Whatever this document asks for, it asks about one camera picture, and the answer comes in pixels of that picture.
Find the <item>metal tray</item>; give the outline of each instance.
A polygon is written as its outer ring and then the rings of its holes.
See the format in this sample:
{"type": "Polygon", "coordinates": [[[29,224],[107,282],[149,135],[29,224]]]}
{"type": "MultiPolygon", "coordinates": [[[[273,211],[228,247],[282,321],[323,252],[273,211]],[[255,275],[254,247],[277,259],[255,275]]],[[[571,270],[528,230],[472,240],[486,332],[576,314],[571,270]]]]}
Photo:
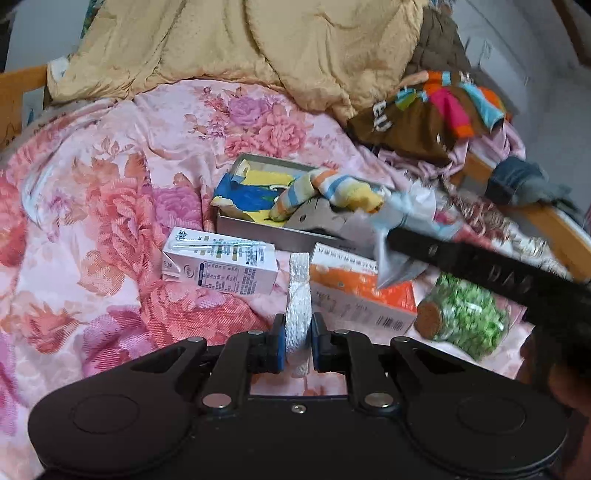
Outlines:
{"type": "MultiPolygon", "coordinates": [[[[242,154],[240,155],[230,173],[234,174],[242,160],[247,160],[252,168],[262,171],[277,171],[298,175],[315,170],[316,167],[303,165],[300,163],[281,160],[279,158],[264,157],[261,155],[242,154]]],[[[372,187],[381,187],[382,185],[363,180],[372,187]]],[[[303,232],[291,228],[277,227],[272,225],[263,225],[261,223],[249,222],[224,215],[219,209],[215,213],[216,231],[222,235],[236,236],[238,238],[248,238],[249,240],[260,240],[274,244],[276,249],[287,252],[309,252],[312,253],[317,243],[340,248],[347,252],[357,253],[358,249],[341,238],[318,233],[303,232]]]]}

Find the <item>cork stopper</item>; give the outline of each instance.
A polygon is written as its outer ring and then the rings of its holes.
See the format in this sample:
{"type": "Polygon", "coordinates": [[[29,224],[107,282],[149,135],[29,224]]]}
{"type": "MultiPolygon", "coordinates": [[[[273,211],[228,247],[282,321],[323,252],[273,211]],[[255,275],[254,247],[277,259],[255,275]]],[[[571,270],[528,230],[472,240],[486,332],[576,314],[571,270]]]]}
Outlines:
{"type": "Polygon", "coordinates": [[[443,325],[441,310],[433,301],[422,301],[417,307],[417,332],[427,340],[433,340],[443,325]]]}

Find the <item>tan comforter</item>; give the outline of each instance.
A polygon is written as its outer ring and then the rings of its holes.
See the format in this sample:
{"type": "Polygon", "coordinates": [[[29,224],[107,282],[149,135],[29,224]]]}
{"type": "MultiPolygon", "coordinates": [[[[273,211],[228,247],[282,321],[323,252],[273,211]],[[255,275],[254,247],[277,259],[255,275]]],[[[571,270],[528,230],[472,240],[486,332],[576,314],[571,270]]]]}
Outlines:
{"type": "Polygon", "coordinates": [[[427,0],[107,0],[56,101],[131,98],[212,77],[285,89],[345,122],[388,96],[413,55],[427,0]]]}

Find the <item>white wall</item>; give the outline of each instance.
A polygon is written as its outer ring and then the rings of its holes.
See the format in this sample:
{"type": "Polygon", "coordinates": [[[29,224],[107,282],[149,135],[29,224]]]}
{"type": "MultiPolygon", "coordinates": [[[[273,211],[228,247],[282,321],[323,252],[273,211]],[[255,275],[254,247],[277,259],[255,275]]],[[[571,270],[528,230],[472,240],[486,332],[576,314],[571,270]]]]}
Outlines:
{"type": "Polygon", "coordinates": [[[591,89],[565,77],[552,88],[538,140],[527,158],[538,163],[554,183],[573,189],[585,212],[591,204],[591,89]]]}
{"type": "Polygon", "coordinates": [[[471,35],[487,38],[530,78],[528,111],[516,116],[514,125],[526,145],[534,142],[555,73],[521,10],[514,0],[457,0],[453,19],[464,43],[471,35]]]}
{"type": "Polygon", "coordinates": [[[577,54],[552,0],[514,0],[530,23],[552,62],[565,72],[579,63],[577,54]]]}
{"type": "Polygon", "coordinates": [[[42,65],[74,52],[89,0],[25,0],[12,26],[6,71],[42,65]]]}

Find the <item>metal screw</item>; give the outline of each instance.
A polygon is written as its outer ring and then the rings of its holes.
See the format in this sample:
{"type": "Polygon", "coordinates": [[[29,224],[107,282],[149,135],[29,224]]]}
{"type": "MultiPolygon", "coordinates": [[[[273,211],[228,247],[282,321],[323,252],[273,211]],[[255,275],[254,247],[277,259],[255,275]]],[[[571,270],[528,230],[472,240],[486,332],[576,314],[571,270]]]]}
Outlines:
{"type": "Polygon", "coordinates": [[[210,393],[203,397],[202,403],[209,408],[226,408],[232,403],[232,397],[225,393],[210,393]]]}
{"type": "Polygon", "coordinates": [[[392,395],[383,392],[370,393],[365,397],[365,403],[370,407],[387,408],[392,406],[394,399],[392,395]]]}
{"type": "Polygon", "coordinates": [[[303,405],[295,404],[295,405],[292,405],[291,406],[291,411],[293,413],[300,413],[300,414],[301,413],[306,413],[306,410],[308,410],[308,409],[305,406],[303,406],[303,405]]]}

